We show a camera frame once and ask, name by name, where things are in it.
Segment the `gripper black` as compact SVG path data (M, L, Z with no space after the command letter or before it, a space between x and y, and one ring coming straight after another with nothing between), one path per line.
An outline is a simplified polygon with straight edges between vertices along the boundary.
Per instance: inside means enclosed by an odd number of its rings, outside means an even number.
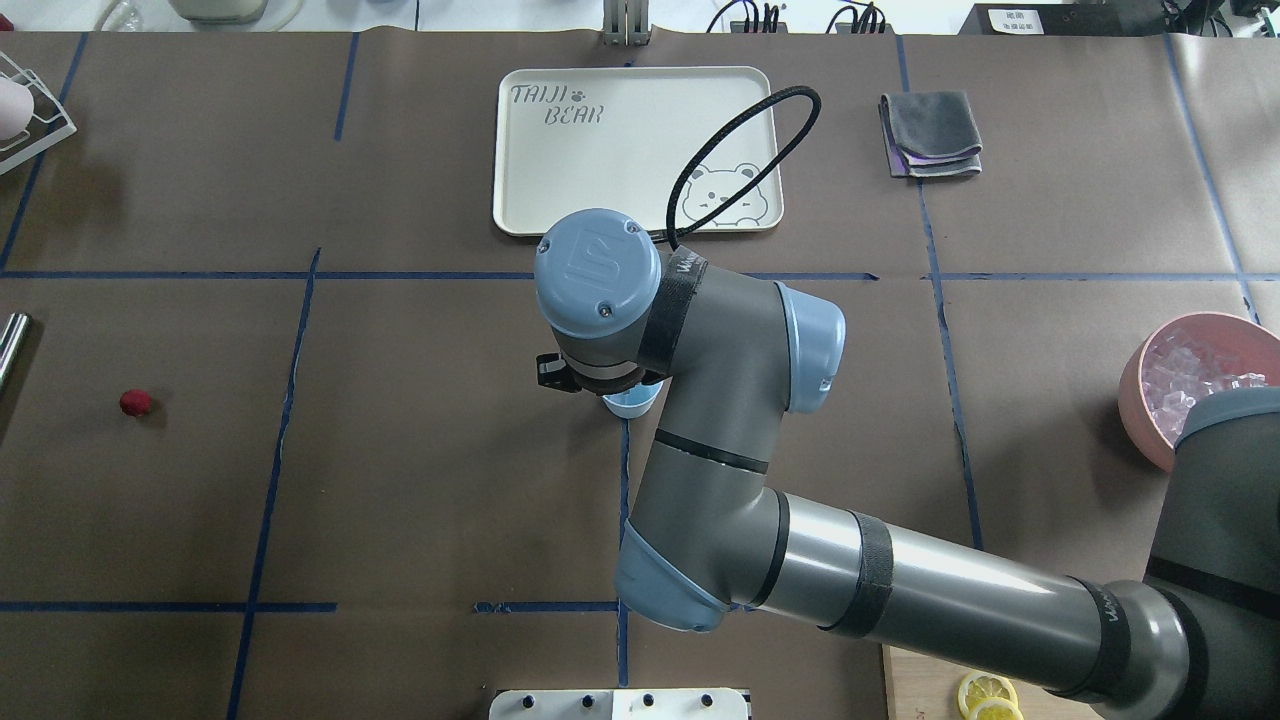
M566 393L586 391L596 396L618 395L641 384L646 374L646 370L632 363L611 366L608 372L614 373L614 377L584 374L570 363L570 357L559 352L536 356L538 384Z

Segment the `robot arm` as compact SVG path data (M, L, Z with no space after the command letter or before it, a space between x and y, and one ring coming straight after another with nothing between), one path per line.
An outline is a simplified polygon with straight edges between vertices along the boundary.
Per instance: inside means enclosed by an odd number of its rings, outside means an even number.
M1100 585L767 486L786 413L824 402L829 301L660 252L588 209L540 240L543 386L668 380L614 587L652 621L716 629L732 603L1037 684L1107 719L1277 716L1277 389L1197 404L1140 582Z

